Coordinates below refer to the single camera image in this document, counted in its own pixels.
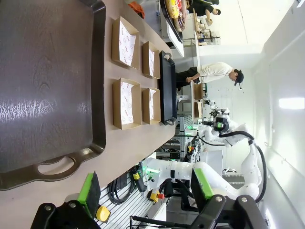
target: black cap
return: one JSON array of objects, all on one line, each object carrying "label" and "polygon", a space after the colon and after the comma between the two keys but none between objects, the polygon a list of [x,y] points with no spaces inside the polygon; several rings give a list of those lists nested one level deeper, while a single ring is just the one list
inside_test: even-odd
[{"label": "black cap", "polygon": [[244,74],[242,73],[242,70],[235,69],[234,72],[238,73],[238,76],[235,80],[234,86],[236,86],[238,83],[241,84],[244,80]]}]

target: brown box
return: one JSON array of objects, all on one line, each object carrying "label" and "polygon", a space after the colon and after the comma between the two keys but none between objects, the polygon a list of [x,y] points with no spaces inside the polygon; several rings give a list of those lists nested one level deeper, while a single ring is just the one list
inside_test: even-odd
[{"label": "brown box", "polygon": [[[150,75],[150,71],[149,71],[149,56],[148,56],[149,49],[154,52],[153,75]],[[151,42],[146,42],[142,46],[142,67],[143,67],[143,73],[145,75],[160,79],[159,50]]]},{"label": "brown box", "polygon": [[195,100],[203,99],[203,83],[193,85],[193,95]]},{"label": "brown box", "polygon": [[[149,110],[149,89],[156,92],[153,94],[153,119],[150,119]],[[143,121],[148,124],[156,124],[161,121],[161,107],[160,107],[160,90],[157,88],[147,88],[142,91],[142,108],[143,108]]]},{"label": "brown box", "polygon": [[139,32],[124,18],[119,17],[117,20],[114,21],[112,24],[112,50],[111,50],[111,58],[114,61],[120,62],[126,66],[126,63],[120,61],[120,50],[119,50],[119,38],[120,38],[120,22],[123,23],[126,30],[130,33],[130,35],[135,35],[135,45],[133,50],[133,56],[132,56],[132,63],[131,67],[135,69],[140,68],[140,37]]},{"label": "brown box", "polygon": [[[121,120],[121,83],[126,82],[132,87],[132,115],[133,123],[122,124]],[[112,84],[112,102],[113,102],[113,125],[122,130],[132,129],[142,124],[142,103],[141,86],[138,82],[129,79],[119,79]]]},{"label": "brown box", "polygon": [[194,102],[194,118],[202,118],[202,103]]}]

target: white t-shirt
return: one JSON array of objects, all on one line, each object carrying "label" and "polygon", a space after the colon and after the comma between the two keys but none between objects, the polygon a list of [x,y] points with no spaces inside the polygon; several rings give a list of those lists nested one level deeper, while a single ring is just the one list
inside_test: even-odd
[{"label": "white t-shirt", "polygon": [[197,71],[201,76],[199,77],[199,80],[202,83],[208,83],[228,76],[232,70],[233,68],[224,62],[206,64],[197,67]]}]

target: countertop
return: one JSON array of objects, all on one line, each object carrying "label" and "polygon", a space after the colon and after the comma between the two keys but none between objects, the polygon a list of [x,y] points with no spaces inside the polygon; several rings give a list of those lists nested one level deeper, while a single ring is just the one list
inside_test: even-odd
[{"label": "countertop", "polygon": [[112,22],[119,16],[129,21],[141,35],[141,44],[151,41],[160,50],[171,52],[164,41],[123,0],[104,0],[106,5],[105,31],[105,123],[107,143],[98,157],[84,162],[69,178],[57,182],[36,181],[8,191],[0,192],[0,228],[27,229],[31,227],[38,206],[50,202],[62,205],[65,198],[81,190],[88,173],[96,171],[100,186],[120,176],[133,165],[151,154],[173,137],[175,126],[162,123],[120,130],[112,121],[112,83],[120,78],[137,81],[141,87],[158,87],[157,80],[147,78],[139,70],[129,69],[111,60]]}]

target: yellow cap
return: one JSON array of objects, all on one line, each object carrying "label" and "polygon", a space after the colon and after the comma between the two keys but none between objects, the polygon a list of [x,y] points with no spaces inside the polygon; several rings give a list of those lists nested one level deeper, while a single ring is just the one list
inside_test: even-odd
[{"label": "yellow cap", "polygon": [[110,216],[110,211],[104,206],[101,206],[96,212],[96,218],[102,222],[107,221],[109,216]]}]

